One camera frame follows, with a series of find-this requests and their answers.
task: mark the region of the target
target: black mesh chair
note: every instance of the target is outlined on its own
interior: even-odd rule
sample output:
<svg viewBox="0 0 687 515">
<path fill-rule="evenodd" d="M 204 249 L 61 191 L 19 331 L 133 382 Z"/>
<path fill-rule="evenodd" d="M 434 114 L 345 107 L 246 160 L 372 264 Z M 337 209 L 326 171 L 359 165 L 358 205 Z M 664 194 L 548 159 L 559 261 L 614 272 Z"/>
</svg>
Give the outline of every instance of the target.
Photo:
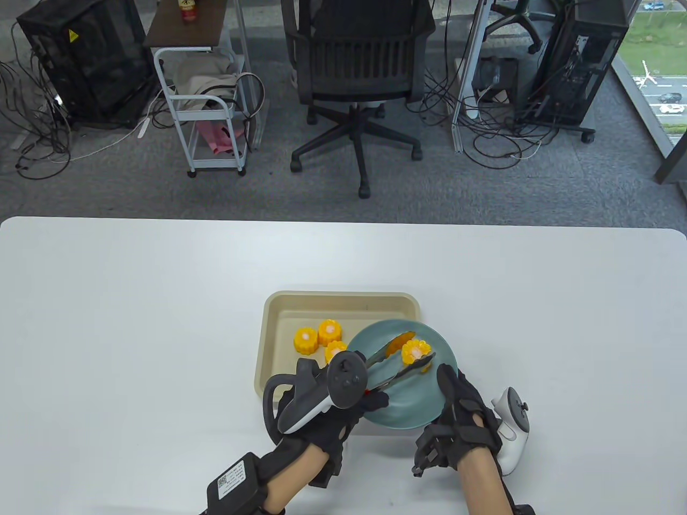
<svg viewBox="0 0 687 515">
<path fill-rule="evenodd" d="M 554 7 L 558 10 L 557 1 L 553 2 Z M 517 23 L 522 26 L 532 38 L 532 44 L 528 48 L 530 54 L 536 54 L 541 50 L 542 41 L 539 31 L 532 23 L 533 21 L 550 21 L 556 20 L 556 15 L 548 12 L 533 12 L 530 11 L 530 0 L 507 1 L 500 3 L 496 0 L 491 6 L 491 10 L 499 13 L 503 18 L 496 20 L 494 23 L 486 28 L 484 38 L 494 32 L 495 30 Z"/>
<path fill-rule="evenodd" d="M 348 136 L 360 171 L 358 196 L 369 198 L 363 133 L 412 145 L 411 158 L 420 161 L 423 157 L 418 139 L 371 121 L 384 117 L 384 104 L 368 108 L 360 103 L 422 98 L 425 45 L 435 29 L 429 0 L 323 0 L 312 16 L 310 0 L 300 0 L 299 11 L 296 27 L 293 0 L 282 0 L 298 96 L 308 106 L 308 124 L 316 124 L 321 115 L 337 125 L 296 149 L 291 171 L 302 171 L 303 154 Z M 348 112 L 316 106 L 315 100 L 346 102 Z"/>
</svg>

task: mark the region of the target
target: metal pole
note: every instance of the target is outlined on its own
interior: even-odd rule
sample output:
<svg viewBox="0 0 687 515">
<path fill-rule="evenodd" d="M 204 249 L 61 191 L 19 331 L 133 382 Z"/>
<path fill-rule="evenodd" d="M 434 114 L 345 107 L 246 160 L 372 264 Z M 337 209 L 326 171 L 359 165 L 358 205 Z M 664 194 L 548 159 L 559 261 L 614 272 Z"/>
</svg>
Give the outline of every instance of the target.
<svg viewBox="0 0 687 515">
<path fill-rule="evenodd" d="M 468 49 L 465 59 L 460 63 L 462 73 L 457 71 L 460 75 L 458 78 L 458 102 L 453 112 L 451 133 L 453 135 L 453 147 L 458 154 L 462 153 L 464 150 L 463 143 L 460 139 L 460 132 L 458 131 L 458 116 L 460 116 L 460 109 L 464 106 L 464 103 L 470 103 L 470 100 L 474 98 L 472 81 L 475 76 L 475 70 L 477 69 L 477 63 L 480 61 L 482 41 L 484 41 L 484 33 L 489 22 L 489 12 L 493 4 L 494 0 L 478 0 L 472 28 L 470 29 L 470 35 L 466 43 Z M 473 105 L 470 105 L 470 107 L 477 108 L 476 99 L 473 100 L 472 104 Z"/>
<path fill-rule="evenodd" d="M 236 9 L 236 20 L 238 21 L 238 34 L 241 39 L 241 50 L 243 56 L 246 60 L 245 69 L 253 73 L 251 68 L 251 61 L 248 57 L 248 44 L 246 43 L 246 24 L 243 20 L 243 9 L 241 8 L 241 0 L 234 0 L 234 7 Z M 250 80 L 248 88 L 251 94 L 251 103 L 253 109 L 258 105 L 258 95 L 256 93 L 256 86 L 254 80 Z M 257 150 L 260 147 L 260 142 L 262 141 L 262 134 L 264 133 L 264 126 L 267 123 L 267 112 L 269 110 L 269 101 L 267 98 L 264 99 L 262 109 L 255 117 L 255 132 L 253 133 L 252 148 Z"/>
</svg>

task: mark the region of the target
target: road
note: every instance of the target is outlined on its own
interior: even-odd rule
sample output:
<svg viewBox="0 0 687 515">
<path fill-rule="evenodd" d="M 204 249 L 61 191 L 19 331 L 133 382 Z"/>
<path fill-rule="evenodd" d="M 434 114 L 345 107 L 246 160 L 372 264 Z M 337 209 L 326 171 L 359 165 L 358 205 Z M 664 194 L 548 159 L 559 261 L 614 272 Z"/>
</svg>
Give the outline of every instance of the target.
<svg viewBox="0 0 687 515">
<path fill-rule="evenodd" d="M 687 124 L 687 76 L 680 77 L 654 77 L 656 84 L 650 80 L 640 88 L 642 94 L 646 97 L 653 112 L 663 124 Z M 682 102 L 685 106 L 685 111 L 682 114 L 668 115 L 659 111 L 661 103 L 658 97 L 665 93 L 681 93 Z"/>
</svg>

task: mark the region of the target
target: controller button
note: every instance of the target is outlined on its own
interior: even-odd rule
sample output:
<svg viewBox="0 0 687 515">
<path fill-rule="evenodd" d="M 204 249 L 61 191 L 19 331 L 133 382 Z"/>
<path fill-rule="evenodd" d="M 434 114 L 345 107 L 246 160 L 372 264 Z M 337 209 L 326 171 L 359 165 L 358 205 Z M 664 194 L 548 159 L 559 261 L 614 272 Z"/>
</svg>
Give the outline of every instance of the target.
<svg viewBox="0 0 687 515">
<path fill-rule="evenodd" d="M 514 430 L 512 430 L 510 427 L 508 427 L 508 426 L 506 425 L 505 422 L 502 422 L 501 425 L 499 426 L 499 434 L 500 434 L 503 438 L 505 438 L 505 439 L 507 439 L 507 440 L 509 440 L 509 441 L 511 441 L 511 442 L 512 442 L 513 440 L 515 440 L 515 438 L 516 438 L 516 436 L 517 436 L 517 435 L 515 434 Z"/>
</svg>

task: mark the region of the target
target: car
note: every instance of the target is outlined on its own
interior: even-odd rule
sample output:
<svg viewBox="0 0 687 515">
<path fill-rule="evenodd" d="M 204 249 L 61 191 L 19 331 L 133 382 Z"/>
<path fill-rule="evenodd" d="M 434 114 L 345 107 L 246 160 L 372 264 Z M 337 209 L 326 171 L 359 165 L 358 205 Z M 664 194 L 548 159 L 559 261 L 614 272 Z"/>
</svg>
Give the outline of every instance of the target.
<svg viewBox="0 0 687 515">
<path fill-rule="evenodd" d="M 666 8 L 666 4 L 663 2 L 647 2 L 642 6 L 645 11 L 662 11 Z"/>
<path fill-rule="evenodd" d="M 682 102 L 682 94 L 676 92 L 664 93 L 658 97 L 658 101 L 662 104 L 679 104 Z"/>
<path fill-rule="evenodd" d="M 679 115 L 685 112 L 685 106 L 680 104 L 663 104 L 658 110 L 665 115 Z"/>
</svg>

